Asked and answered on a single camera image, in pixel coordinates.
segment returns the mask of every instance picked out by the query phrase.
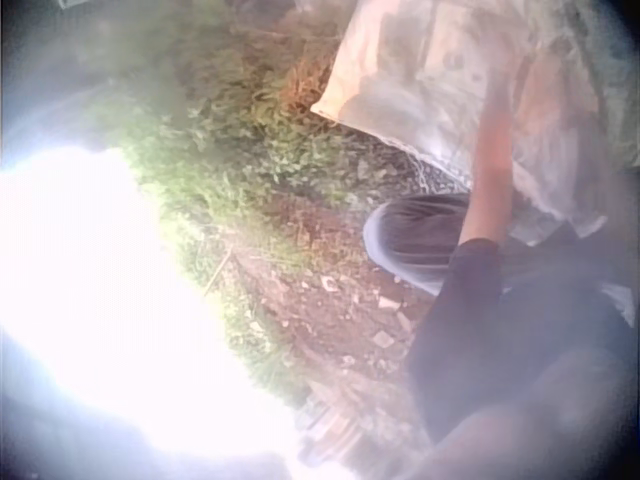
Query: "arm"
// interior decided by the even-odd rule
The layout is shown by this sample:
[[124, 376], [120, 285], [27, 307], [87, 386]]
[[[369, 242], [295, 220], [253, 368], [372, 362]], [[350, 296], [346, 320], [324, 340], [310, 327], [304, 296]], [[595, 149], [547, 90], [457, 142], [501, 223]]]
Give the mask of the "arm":
[[508, 80], [492, 73], [480, 116], [469, 210], [458, 244], [474, 238], [501, 244], [506, 238], [513, 187], [510, 130]]

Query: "person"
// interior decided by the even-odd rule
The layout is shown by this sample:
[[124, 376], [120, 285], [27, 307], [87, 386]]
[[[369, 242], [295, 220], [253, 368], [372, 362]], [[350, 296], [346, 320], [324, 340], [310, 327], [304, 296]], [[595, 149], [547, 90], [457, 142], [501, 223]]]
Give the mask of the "person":
[[433, 442], [411, 478], [622, 478], [637, 334], [600, 288], [615, 270], [604, 230], [536, 247], [508, 236], [509, 81], [492, 64], [470, 195], [401, 198], [365, 225], [374, 262], [437, 294], [406, 359]]

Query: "hand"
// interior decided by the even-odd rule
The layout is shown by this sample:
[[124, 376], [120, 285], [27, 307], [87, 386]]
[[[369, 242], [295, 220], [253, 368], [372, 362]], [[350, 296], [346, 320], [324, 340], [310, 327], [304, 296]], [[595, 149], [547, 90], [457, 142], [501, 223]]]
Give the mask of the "hand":
[[512, 21], [484, 10], [472, 15], [468, 33], [493, 76], [515, 76], [521, 60], [514, 41], [518, 35], [515, 27]]

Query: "twig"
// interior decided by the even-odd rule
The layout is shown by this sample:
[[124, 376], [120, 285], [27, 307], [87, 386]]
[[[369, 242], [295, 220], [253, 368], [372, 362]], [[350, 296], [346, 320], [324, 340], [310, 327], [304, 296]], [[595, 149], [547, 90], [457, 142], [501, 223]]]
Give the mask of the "twig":
[[209, 283], [207, 283], [207, 287], [204, 289], [204, 292], [202, 293], [203, 297], [206, 297], [209, 294], [209, 290], [211, 290], [211, 287], [213, 286], [213, 282], [215, 282], [216, 278], [218, 278], [218, 275], [220, 275], [220, 272], [222, 271], [222, 268], [227, 263], [227, 260], [229, 260], [229, 257], [231, 256], [232, 251], [233, 251], [233, 247], [227, 251], [227, 254], [224, 256], [224, 258], [220, 262], [220, 265], [218, 265], [218, 268], [216, 268], [216, 271], [213, 273], [211, 280], [209, 280]]

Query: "bright light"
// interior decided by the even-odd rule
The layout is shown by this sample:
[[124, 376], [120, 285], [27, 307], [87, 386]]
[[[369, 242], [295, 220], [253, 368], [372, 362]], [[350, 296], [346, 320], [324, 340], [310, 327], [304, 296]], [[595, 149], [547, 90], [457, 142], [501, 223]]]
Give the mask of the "bright light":
[[224, 345], [118, 151], [45, 152], [0, 182], [2, 324], [64, 391], [161, 449], [294, 452], [290, 412]]

